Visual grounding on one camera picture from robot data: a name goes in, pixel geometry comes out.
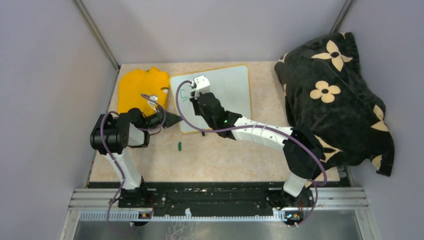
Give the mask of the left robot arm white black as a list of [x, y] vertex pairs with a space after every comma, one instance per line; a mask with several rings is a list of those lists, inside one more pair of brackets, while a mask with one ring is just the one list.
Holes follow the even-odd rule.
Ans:
[[112, 203], [118, 202], [120, 208], [152, 206], [152, 195], [136, 170], [129, 149], [148, 147], [151, 135], [181, 121], [179, 115], [163, 109], [150, 116], [145, 116], [139, 108], [132, 108], [117, 116], [108, 112], [98, 117], [89, 141], [94, 150], [109, 160], [120, 178], [119, 192]]

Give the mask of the whiteboard with yellow frame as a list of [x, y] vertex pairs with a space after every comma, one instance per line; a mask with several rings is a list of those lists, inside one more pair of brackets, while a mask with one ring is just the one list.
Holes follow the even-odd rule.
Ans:
[[180, 110], [191, 124], [202, 129], [208, 128], [204, 119], [194, 113], [193, 105], [189, 100], [192, 92], [190, 85], [184, 84], [179, 93], [177, 93], [177, 88], [183, 81], [192, 81], [201, 75], [209, 80], [210, 91], [225, 110], [241, 114], [249, 119], [252, 118], [249, 70], [246, 65], [236, 65], [177, 74], [170, 77], [169, 82], [173, 99], [178, 97]]

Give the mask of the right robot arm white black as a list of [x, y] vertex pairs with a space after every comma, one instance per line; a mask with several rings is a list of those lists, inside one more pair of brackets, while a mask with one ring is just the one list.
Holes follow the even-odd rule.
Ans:
[[222, 138], [248, 141], [281, 151], [290, 170], [281, 199], [287, 206], [301, 200], [301, 191], [314, 178], [324, 148], [312, 131], [303, 124], [279, 127], [260, 123], [239, 113], [225, 110], [211, 92], [191, 96], [194, 113], [209, 126], [208, 132]]

